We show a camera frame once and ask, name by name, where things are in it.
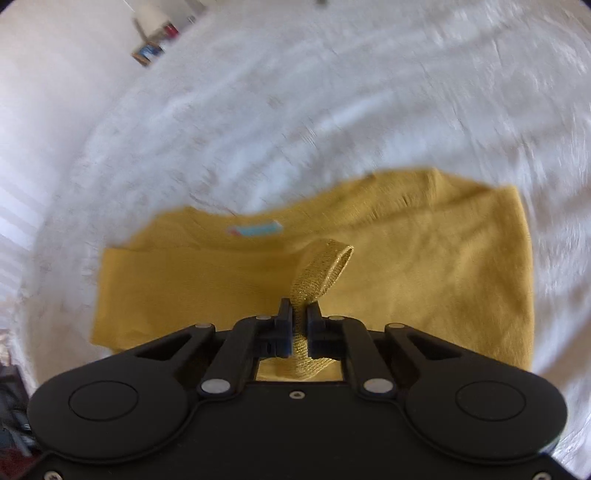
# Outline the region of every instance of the white sheet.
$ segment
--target white sheet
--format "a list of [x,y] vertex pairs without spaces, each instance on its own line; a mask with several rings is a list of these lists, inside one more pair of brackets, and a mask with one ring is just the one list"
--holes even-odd
[[569,404],[556,457],[588,475],[591,12],[575,0],[329,2],[210,11],[96,130],[22,289],[29,375],[104,354],[87,341],[101,250],[157,212],[257,212],[374,170],[436,166],[523,195],[533,368]]

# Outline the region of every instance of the screw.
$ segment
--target screw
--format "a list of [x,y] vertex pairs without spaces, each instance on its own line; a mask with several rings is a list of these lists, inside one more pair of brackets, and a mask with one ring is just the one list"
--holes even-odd
[[385,378],[371,378],[363,384],[363,388],[370,393],[388,393],[394,388],[394,384]]
[[210,378],[201,384],[201,390],[212,395],[219,395],[230,390],[230,382],[223,378]]
[[305,396],[306,394],[300,390],[294,390],[290,393],[290,398],[293,398],[294,400],[301,400]]

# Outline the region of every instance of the yellow sweater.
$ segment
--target yellow sweater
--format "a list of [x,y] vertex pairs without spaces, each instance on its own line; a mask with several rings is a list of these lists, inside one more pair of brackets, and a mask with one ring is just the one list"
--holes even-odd
[[[162,214],[105,251],[92,341],[122,350],[194,323],[231,329],[275,313],[281,297],[298,322],[319,299],[324,315],[374,330],[406,323],[528,368],[532,256],[519,194],[389,171],[261,215]],[[302,380],[329,363],[308,359],[300,335],[294,347],[261,377]]]

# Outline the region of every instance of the mustard yellow fabric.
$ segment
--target mustard yellow fabric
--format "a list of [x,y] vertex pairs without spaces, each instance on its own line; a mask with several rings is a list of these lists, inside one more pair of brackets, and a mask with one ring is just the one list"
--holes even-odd
[[[283,230],[231,234],[271,222]],[[92,342],[122,350],[194,323],[230,329],[274,314],[282,297],[298,322],[319,299],[325,315],[374,330],[406,323],[528,368],[532,255],[519,194],[437,170],[389,171],[261,215],[164,213],[105,251]],[[303,380],[330,362],[308,359],[301,335],[294,347],[259,377]]]

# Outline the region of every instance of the folded garment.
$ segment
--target folded garment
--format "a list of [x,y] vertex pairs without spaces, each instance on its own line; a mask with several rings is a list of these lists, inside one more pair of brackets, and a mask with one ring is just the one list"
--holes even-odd
[[260,378],[303,380],[330,363],[306,356],[301,321],[315,300],[368,329],[401,322],[528,368],[532,254],[519,194],[389,171],[261,215],[164,213],[105,250],[92,342],[122,350],[194,323],[231,329],[282,297],[294,306],[295,355],[262,362]]

